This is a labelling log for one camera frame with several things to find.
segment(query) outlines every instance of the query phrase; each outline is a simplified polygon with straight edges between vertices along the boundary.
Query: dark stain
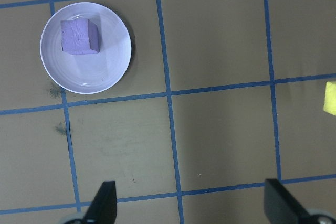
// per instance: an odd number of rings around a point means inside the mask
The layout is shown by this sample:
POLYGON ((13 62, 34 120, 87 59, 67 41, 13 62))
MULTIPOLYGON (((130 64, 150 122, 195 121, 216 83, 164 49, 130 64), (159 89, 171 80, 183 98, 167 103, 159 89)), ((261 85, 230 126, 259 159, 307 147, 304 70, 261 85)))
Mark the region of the dark stain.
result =
POLYGON ((65 136, 67 135, 67 129, 65 128, 65 125, 63 122, 60 122, 58 125, 55 126, 55 130, 61 135, 65 136))
POLYGON ((52 98, 60 98, 61 97, 61 88, 59 85, 55 84, 55 83, 51 83, 51 87, 49 89, 49 93, 50 93, 50 96, 52 98))

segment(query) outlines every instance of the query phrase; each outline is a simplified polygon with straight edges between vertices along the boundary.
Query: yellow sponge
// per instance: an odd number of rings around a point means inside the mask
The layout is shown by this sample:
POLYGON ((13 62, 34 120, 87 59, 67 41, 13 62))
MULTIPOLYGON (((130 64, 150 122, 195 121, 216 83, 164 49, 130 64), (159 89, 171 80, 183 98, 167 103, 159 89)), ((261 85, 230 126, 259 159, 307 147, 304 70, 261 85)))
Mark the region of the yellow sponge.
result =
POLYGON ((336 81, 328 81, 325 85, 325 97, 323 110, 336 115, 336 81))

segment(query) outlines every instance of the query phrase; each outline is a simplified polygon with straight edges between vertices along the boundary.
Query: plate rim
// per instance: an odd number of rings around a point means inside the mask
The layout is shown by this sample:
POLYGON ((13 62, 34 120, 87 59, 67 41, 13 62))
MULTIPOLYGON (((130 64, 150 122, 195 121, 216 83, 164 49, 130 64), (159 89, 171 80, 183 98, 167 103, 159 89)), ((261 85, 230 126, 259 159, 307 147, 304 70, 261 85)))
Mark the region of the plate rim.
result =
POLYGON ((73 92, 73 93, 77 93, 77 94, 96 94, 96 93, 100 93, 100 92, 103 92, 103 91, 106 91, 108 90, 109 88, 111 88, 112 86, 114 86, 118 81, 120 81, 120 79, 125 75, 128 67, 129 67, 129 64, 130 64, 130 61, 131 61, 131 56, 132 56, 132 43, 131 43, 131 37, 130 37, 130 33, 125 25, 125 23, 123 22, 123 20, 114 12, 112 11, 111 9, 107 8, 106 6, 104 5, 101 5, 101 4, 98 4, 98 3, 94 3, 94 2, 76 2, 76 3, 72 3, 72 4, 69 4, 67 6, 64 6, 63 8, 61 8, 60 10, 58 10, 57 12, 55 12, 48 20, 48 22, 45 24, 44 28, 43 28, 43 31, 42 31, 42 34, 41 34, 41 39, 40 39, 40 57, 41 57, 41 60, 42 60, 42 63, 43 63, 43 66, 45 68, 45 70, 47 71, 48 75, 51 77, 51 79, 56 82, 59 86, 61 86, 62 88, 70 91, 70 92, 73 92), (103 7, 105 8, 106 10, 108 10, 109 12, 113 13, 114 15, 117 16, 117 18, 119 19, 119 21, 123 24, 123 26, 125 27, 126 31, 127 31, 127 39, 128 39, 128 42, 129 42, 129 45, 130 45, 130 55, 128 56, 128 60, 127 60, 127 64, 125 64, 125 70, 122 71, 122 75, 121 77, 116 80, 114 83, 112 83, 111 85, 108 85, 106 88, 102 89, 102 90, 99 90, 99 91, 94 91, 94 92, 79 92, 79 91, 75 91, 75 90, 71 90, 70 88, 66 88, 64 87, 63 85, 61 85, 57 80, 55 80, 55 78, 49 73, 45 63, 44 63, 44 60, 43 60, 43 56, 42 56, 42 40, 44 38, 44 33, 45 33, 45 30, 46 28, 48 27, 49 23, 57 16, 59 15, 59 13, 61 13, 64 9, 66 8, 69 8, 70 6, 73 6, 73 5, 82 5, 82 4, 90 4, 90 5, 98 5, 100 7, 103 7))

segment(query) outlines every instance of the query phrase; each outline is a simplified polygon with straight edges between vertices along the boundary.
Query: foam block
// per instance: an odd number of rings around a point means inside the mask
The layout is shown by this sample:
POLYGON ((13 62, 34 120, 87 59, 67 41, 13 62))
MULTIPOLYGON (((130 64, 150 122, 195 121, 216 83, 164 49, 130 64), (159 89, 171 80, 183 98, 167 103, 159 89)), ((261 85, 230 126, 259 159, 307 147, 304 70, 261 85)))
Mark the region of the foam block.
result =
POLYGON ((62 49, 71 55, 99 53, 97 26, 87 18, 61 21, 62 49))
POLYGON ((324 97, 324 106, 323 110, 336 115, 336 82, 328 81, 325 85, 325 97, 324 97))

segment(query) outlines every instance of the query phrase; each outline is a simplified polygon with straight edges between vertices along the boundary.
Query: white plate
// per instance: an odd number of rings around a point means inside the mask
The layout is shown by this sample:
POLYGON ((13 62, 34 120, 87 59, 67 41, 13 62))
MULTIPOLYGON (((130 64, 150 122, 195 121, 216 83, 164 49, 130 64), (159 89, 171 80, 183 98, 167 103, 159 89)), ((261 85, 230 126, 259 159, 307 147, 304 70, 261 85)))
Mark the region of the white plate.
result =
POLYGON ((55 13, 46 24, 40 42, 41 59, 50 77, 63 88, 94 94, 116 84, 131 59, 131 39, 122 20, 105 6, 81 2, 55 13), (70 55, 62 51, 61 20, 88 18, 98 27, 98 54, 70 55))

